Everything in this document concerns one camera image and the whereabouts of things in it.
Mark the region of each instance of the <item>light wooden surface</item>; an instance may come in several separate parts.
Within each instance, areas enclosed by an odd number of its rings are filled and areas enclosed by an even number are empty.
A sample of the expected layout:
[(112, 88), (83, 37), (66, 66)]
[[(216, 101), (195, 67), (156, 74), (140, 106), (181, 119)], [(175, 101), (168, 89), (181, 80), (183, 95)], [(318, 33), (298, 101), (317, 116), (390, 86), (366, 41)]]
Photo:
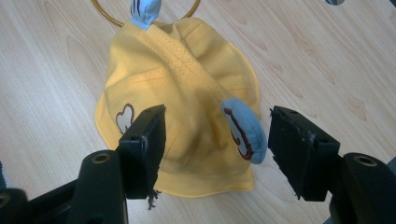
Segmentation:
[[(101, 1), (129, 19), (129, 0)], [(163, 1), (172, 22), (193, 0)], [(389, 0), (203, 0), (195, 17), (247, 56), (269, 108), (293, 108), (341, 142), (387, 163), (396, 156), (396, 10)], [(106, 145), (94, 109), (118, 27), (90, 0), (0, 0), (0, 160), (30, 199), (78, 176)], [(131, 223), (322, 223), (325, 203), (298, 201), (269, 152), (253, 166), (256, 188), (198, 200), (130, 201)]]

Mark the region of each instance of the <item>black plastic part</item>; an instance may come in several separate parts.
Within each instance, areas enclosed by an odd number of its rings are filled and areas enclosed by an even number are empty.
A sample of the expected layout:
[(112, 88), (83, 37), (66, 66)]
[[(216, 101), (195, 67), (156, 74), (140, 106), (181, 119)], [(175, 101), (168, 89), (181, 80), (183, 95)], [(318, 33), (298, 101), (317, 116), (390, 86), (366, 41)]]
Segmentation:
[(97, 151), (83, 160), (67, 223), (128, 223), (120, 160), (115, 151)]
[(323, 202), (339, 161), (340, 143), (300, 113), (275, 106), (268, 147), (297, 197)]
[(334, 195), (334, 223), (396, 223), (396, 176), (385, 163), (368, 155), (348, 153), (340, 171), (351, 206), (344, 206), (342, 195)]
[(165, 106), (144, 110), (120, 139), (123, 186), (128, 199), (150, 199), (165, 149)]
[(30, 223), (66, 223), (76, 183), (74, 180), (30, 201)]
[(0, 190), (0, 223), (24, 224), (30, 219), (26, 194), (21, 189)]

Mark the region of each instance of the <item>yellow cloth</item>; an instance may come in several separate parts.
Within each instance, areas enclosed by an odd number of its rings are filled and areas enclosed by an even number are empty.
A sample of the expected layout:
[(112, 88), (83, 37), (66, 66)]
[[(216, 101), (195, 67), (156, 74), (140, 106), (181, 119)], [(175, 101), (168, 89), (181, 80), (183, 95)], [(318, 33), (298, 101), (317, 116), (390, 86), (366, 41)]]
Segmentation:
[(251, 190), (249, 161), (241, 158), (220, 109), (222, 101), (233, 97), (260, 118), (253, 70), (208, 24), (182, 19), (155, 22), (144, 31), (126, 22), (110, 47), (96, 124), (114, 149), (129, 126), (120, 123), (148, 107), (165, 105), (166, 146), (155, 189), (187, 198)]

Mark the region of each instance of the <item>cable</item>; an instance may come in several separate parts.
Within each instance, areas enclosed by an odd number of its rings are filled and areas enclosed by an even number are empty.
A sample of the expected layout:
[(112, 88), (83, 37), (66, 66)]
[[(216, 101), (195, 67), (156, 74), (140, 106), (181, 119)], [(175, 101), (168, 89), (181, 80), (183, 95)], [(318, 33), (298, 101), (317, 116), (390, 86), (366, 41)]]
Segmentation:
[[(106, 17), (106, 19), (108, 21), (111, 21), (113, 24), (121, 27), (123, 26), (123, 23), (120, 21), (117, 21), (116, 19), (114, 19), (113, 17), (111, 17), (110, 15), (108, 15), (107, 12), (105, 12), (105, 10), (100, 6), (100, 4), (98, 3), (98, 0), (92, 0), (93, 5), (96, 7), (96, 9), (104, 16)], [(200, 0), (195, 0), (194, 5), (192, 6), (192, 8), (190, 9), (189, 12), (187, 12), (186, 15), (184, 15), (184, 17), (182, 18), (189, 18), (192, 16), (192, 14), (194, 14), (195, 10), (198, 8), (200, 4)]]

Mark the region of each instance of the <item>wooden table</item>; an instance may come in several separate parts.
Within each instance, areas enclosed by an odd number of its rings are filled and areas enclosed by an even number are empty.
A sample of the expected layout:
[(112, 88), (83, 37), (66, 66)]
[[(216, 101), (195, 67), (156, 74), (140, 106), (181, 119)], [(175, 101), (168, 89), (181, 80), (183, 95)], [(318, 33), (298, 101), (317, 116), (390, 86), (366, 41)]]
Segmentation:
[[(127, 21), (130, 1), (102, 1)], [(159, 21), (193, 0), (163, 1)], [(389, 0), (203, 0), (201, 18), (255, 69), (262, 126), (269, 108), (301, 112), (341, 142), (387, 163), (396, 156), (396, 10)], [(119, 28), (85, 0), (0, 0), (0, 160), (33, 199), (78, 176), (82, 159), (106, 148), (94, 109)], [(269, 151), (253, 165), (256, 188), (189, 200), (128, 202), (131, 223), (322, 223), (325, 203), (298, 201)]]

